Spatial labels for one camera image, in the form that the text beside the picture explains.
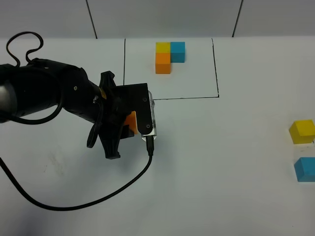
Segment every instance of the blue block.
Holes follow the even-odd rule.
[[[185,62],[185,42],[171,42],[171,62]]]
[[[301,157],[294,168],[297,181],[315,182],[315,157]]]

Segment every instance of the white table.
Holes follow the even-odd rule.
[[[0,171],[1,235],[313,236],[315,184],[298,183],[293,164],[315,147],[294,146],[288,128],[315,119],[314,39],[214,38],[220,97],[156,101],[150,169],[101,204],[43,210]],[[38,57],[81,66],[95,83],[107,69],[123,76],[123,40],[73,41],[73,48],[48,41]],[[83,44],[95,45],[74,48]],[[148,160],[139,136],[121,141],[121,159],[105,159],[100,141],[85,147],[90,127],[66,112],[34,127],[8,122],[0,125],[0,156],[37,200],[83,204],[124,185]]]

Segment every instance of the orange block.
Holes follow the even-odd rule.
[[[137,118],[135,111],[131,112],[131,114],[126,117],[124,125],[129,125],[129,129],[132,130],[134,134],[138,133]]]
[[[156,53],[156,74],[171,73],[171,54]]]

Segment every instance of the yellow block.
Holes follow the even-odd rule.
[[[156,53],[170,53],[171,43],[157,43]]]
[[[310,144],[315,139],[315,126],[311,119],[295,121],[289,132],[294,144]]]

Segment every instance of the black cable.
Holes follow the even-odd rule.
[[[78,205],[78,206],[69,206],[69,207],[58,207],[58,206],[49,206],[43,203],[40,203],[38,201],[36,201],[34,198],[32,198],[27,192],[25,192],[25,190],[21,187],[21,185],[18,183],[18,181],[15,179],[15,177],[13,176],[13,174],[11,173],[11,171],[7,168],[6,164],[3,162],[2,158],[0,158],[0,166],[3,169],[3,171],[5,172],[5,174],[8,176],[8,178],[10,179],[10,181],[12,182],[12,184],[14,185],[14,187],[20,192],[20,194],[26,198],[26,200],[28,200],[30,203],[33,203],[35,206],[38,206],[40,208],[46,209],[46,210],[54,210],[54,211],[70,211],[70,210],[79,210],[82,208],[86,208],[86,207],[90,207],[93,206],[95,204],[101,203],[107,199],[110,199],[111,197],[114,197],[115,195],[119,194],[120,192],[124,191],[126,188],[128,188],[130,185],[132,185],[133,183],[135,183],[149,168],[150,164],[152,162],[152,155],[149,156],[149,161],[147,163],[147,165],[145,166],[145,168],[135,177],[133,178],[130,182],[128,182],[127,184],[125,184],[123,187],[121,187],[120,189],[116,190],[115,192],[107,195],[106,197],[100,198],[98,200],[95,200],[93,202],[90,203],[86,203],[86,204],[82,204],[82,205]]]
[[[14,55],[9,51],[9,44],[10,44],[14,39],[16,39],[17,37],[19,37],[19,36],[21,36],[21,35],[24,35],[24,34],[33,34],[33,35],[35,35],[35,36],[39,39],[39,42],[40,42],[40,45],[39,45],[38,48],[36,48],[36,49],[31,49],[31,50],[28,50],[28,51],[26,52],[26,61],[27,61],[28,63],[31,62],[31,60],[29,59],[29,54],[38,51],[38,50],[41,49],[41,48],[43,47],[43,45],[44,45],[44,40],[43,40],[43,38],[42,38],[38,33],[31,32],[31,31],[21,32],[21,33],[18,33],[18,34],[16,34],[16,35],[14,35],[13,37],[11,37],[11,38],[9,39],[9,41],[6,43],[6,51],[7,51],[7,52],[9,53],[9,55],[16,61],[17,64],[16,64],[15,67],[20,67],[21,62],[20,62],[20,60],[19,60],[16,56],[14,56]]]
[[[147,151],[149,156],[153,156],[154,152],[154,136],[147,136],[146,137],[146,145]]]
[[[98,116],[96,119],[95,124],[92,126],[92,129],[90,130],[89,136],[88,136],[88,140],[87,140],[87,147],[88,148],[93,148],[94,144],[96,143],[97,137],[98,137],[98,133],[99,133],[99,129],[102,125],[102,120],[103,120],[103,113],[104,113],[104,106],[102,101],[99,98],[95,98],[95,103],[97,103],[99,105],[99,112],[98,112]]]
[[[61,109],[63,108],[64,92],[63,92],[63,87],[62,87],[60,81],[53,74],[50,74],[48,72],[45,72],[44,70],[40,70],[40,69],[33,68],[33,67],[20,67],[18,70],[8,70],[5,73],[10,75],[10,74],[17,74],[17,73],[24,73],[24,72],[40,73],[40,74],[47,76],[48,78],[50,78],[51,80],[53,80],[54,82],[57,83],[57,85],[59,87],[59,92],[60,92],[59,104],[58,104],[57,108],[49,116],[42,118],[42,119],[34,119],[34,120],[23,119],[23,118],[13,116],[10,113],[4,112],[4,111],[0,111],[0,117],[14,121],[14,122],[17,122],[17,123],[32,124],[32,125],[43,124],[43,123],[51,121],[53,118],[55,118],[60,113]]]

